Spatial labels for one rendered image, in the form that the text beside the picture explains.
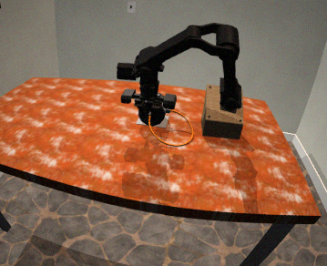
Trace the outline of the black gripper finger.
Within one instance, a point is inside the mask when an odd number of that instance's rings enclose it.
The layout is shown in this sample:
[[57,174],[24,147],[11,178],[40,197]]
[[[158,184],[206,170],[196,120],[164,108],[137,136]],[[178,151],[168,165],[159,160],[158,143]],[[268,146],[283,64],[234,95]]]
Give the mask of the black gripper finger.
[[143,117],[145,118],[146,114],[147,114],[147,112],[146,112],[146,101],[143,101],[141,105],[134,103],[134,106],[139,109],[139,111],[142,113]]
[[151,108],[151,115],[150,115],[150,117],[153,118],[154,113],[157,111],[157,109],[160,109],[160,108],[161,108],[161,106],[154,106],[154,103],[153,103],[153,106]]

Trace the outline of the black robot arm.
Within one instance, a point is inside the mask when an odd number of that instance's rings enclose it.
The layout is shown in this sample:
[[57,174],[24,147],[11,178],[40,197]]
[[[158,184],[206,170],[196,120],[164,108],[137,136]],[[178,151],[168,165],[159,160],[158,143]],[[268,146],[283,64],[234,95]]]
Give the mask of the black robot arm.
[[[215,46],[201,39],[201,36],[211,33],[216,34]],[[236,78],[235,68],[235,61],[240,53],[239,31],[234,26],[218,23],[188,26],[184,31],[160,45],[142,49],[136,56],[134,64],[118,63],[117,79],[136,80],[141,77],[139,84],[141,82],[145,85],[153,85],[158,82],[159,85],[158,72],[164,70],[162,63],[190,48],[199,48],[222,60],[225,86],[224,78],[221,77],[220,110],[235,114],[237,108],[241,108],[241,85]]]

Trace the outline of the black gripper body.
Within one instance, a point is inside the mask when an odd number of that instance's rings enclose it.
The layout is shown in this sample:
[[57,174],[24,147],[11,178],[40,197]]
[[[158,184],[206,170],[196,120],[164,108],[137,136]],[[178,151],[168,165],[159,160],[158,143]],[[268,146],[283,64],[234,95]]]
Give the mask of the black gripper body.
[[[177,96],[173,94],[165,94],[165,97],[158,95],[158,82],[153,85],[145,85],[140,82],[140,94],[136,94],[135,89],[126,88],[121,95],[121,103],[129,104],[131,98],[135,100],[135,104],[142,104],[142,100],[147,100],[154,103],[154,106],[161,106],[165,109],[175,109]],[[135,95],[133,94],[135,93]],[[176,100],[176,101],[175,101]]]

